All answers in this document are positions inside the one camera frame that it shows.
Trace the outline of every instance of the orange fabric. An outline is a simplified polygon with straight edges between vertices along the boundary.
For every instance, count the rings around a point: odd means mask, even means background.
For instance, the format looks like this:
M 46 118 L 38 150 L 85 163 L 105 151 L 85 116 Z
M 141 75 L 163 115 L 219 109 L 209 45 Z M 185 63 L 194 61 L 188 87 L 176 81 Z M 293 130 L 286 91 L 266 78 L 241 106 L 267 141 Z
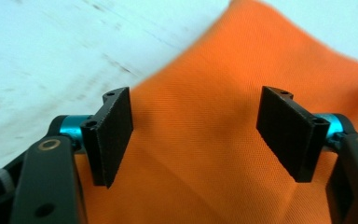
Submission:
M 90 223 L 329 223 L 324 152 L 297 184 L 255 128 L 262 86 L 358 130 L 358 63 L 258 2 L 233 2 L 193 47 L 131 92 L 134 132 L 111 189 L 77 157 Z

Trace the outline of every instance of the black plastic bracket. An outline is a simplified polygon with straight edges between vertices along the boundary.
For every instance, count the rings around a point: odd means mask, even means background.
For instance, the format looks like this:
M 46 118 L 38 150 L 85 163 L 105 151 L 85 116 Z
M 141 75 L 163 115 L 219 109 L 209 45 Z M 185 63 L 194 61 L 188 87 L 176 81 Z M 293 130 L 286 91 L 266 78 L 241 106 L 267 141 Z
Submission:
M 103 95 L 103 106 L 80 129 L 89 158 L 94 185 L 110 188 L 133 130 L 130 89 Z
M 310 182 L 330 123 L 293 101 L 293 94 L 263 87 L 256 128 L 296 182 Z
M 358 133 L 342 139 L 326 193 L 333 223 L 358 223 Z
M 72 140 L 48 136 L 27 150 L 10 223 L 86 223 Z

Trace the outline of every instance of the white surface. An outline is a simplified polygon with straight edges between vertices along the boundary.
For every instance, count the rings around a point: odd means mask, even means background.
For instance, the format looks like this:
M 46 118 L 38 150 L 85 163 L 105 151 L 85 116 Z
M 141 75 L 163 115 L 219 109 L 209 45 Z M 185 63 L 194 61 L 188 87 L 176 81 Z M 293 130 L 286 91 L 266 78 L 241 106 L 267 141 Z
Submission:
M 263 0 L 331 49 L 358 60 L 358 0 Z
M 355 3 L 313 2 L 272 5 L 332 48 L 358 58 L 358 13 L 347 13 Z M 56 116 L 94 114 L 103 93 L 133 87 L 158 71 L 227 5 L 228 0 L 0 0 L 0 167 L 42 137 Z

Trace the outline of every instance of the orange cloth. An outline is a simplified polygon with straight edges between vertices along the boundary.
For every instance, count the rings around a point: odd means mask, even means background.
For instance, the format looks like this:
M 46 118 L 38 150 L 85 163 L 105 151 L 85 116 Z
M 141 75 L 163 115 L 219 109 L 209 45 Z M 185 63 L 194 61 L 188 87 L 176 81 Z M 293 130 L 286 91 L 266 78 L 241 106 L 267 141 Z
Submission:
M 76 157 L 90 223 L 329 223 L 323 152 L 297 184 L 255 128 L 262 86 L 358 130 L 358 63 L 258 2 L 235 1 L 194 46 L 131 92 L 134 132 L 111 189 Z

